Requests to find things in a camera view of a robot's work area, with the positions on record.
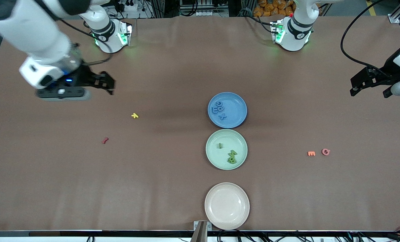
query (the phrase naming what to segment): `table surface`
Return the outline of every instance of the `table surface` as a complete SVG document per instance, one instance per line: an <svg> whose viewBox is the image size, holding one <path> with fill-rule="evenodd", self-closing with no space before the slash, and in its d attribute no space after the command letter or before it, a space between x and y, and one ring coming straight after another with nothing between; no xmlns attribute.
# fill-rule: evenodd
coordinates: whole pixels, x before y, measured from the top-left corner
<svg viewBox="0 0 400 242"><path fill-rule="evenodd" d="M248 194L241 229L394 230L400 97L383 98L386 86L350 96L363 66L339 42L352 19L318 18L298 52L273 45L250 19L139 20L132 46L93 67L117 80L115 95L90 89L91 100L77 102L36 98L18 72L26 55L3 42L0 230L189 230L207 219L206 193L221 182ZM60 27L86 61L106 57ZM377 66L399 47L400 27L385 16L361 17L346 39L353 57ZM205 153L218 130L206 107L224 91L248 105L234 129L248 158L230 171Z"/></svg>

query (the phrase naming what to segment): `plate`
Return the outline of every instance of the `plate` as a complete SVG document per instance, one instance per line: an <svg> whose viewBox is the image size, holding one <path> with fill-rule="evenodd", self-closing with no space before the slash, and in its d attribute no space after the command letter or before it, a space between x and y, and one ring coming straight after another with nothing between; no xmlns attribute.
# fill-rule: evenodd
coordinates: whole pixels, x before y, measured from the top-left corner
<svg viewBox="0 0 400 242"><path fill-rule="evenodd" d="M213 133L207 140L206 155L215 167L221 170L232 170L240 167L246 160L248 145L240 133L222 129ZM232 157L235 161L234 164L228 160Z"/></svg>
<svg viewBox="0 0 400 242"><path fill-rule="evenodd" d="M209 221L222 230L235 230L248 218L249 199L233 183L215 185L206 195L204 209Z"/></svg>
<svg viewBox="0 0 400 242"><path fill-rule="evenodd" d="M248 108L239 95L222 92L209 101L207 113L215 125L224 129L232 129L245 121Z"/></svg>

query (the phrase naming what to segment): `brown table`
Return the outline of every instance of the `brown table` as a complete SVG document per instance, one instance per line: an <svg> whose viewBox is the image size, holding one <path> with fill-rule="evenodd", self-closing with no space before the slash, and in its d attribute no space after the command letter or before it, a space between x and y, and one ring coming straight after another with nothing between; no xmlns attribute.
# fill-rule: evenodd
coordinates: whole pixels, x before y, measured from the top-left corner
<svg viewBox="0 0 400 242"><path fill-rule="evenodd" d="M352 19L318 18L299 52L273 45L249 19L139 20L133 46L93 68L117 80L115 95L90 89L83 102L36 98L18 72L26 55L4 42L0 230L192 229L221 182L249 196L242 229L395 229L400 97L384 99L385 86L349 95L349 79L363 68L339 49ZM105 57L87 36L62 31L86 61ZM377 66L400 47L400 27L385 16L362 17L347 37L351 55ZM235 129L248 158L231 171L205 154L218 130L206 106L223 91L249 109ZM318 155L308 157L311 150Z"/></svg>

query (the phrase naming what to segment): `green plate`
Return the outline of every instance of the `green plate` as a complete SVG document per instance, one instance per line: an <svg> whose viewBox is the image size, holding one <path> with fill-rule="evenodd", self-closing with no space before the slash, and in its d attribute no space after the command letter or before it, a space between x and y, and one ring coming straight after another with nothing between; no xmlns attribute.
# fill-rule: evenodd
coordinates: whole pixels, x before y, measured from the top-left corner
<svg viewBox="0 0 400 242"><path fill-rule="evenodd" d="M235 151L236 162L231 164L231 151ZM221 170L232 170L240 167L248 155L248 145L240 133L234 130L223 129L213 133L206 142L206 155L209 161Z"/></svg>

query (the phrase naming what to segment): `blue plate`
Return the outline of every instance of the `blue plate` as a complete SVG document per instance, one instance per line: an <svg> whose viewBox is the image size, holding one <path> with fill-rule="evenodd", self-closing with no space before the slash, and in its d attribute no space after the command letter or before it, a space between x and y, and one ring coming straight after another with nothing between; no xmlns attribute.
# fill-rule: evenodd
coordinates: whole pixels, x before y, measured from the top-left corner
<svg viewBox="0 0 400 242"><path fill-rule="evenodd" d="M224 129L231 129L245 121L248 108L239 95L222 92L210 100L207 113L214 124Z"/></svg>

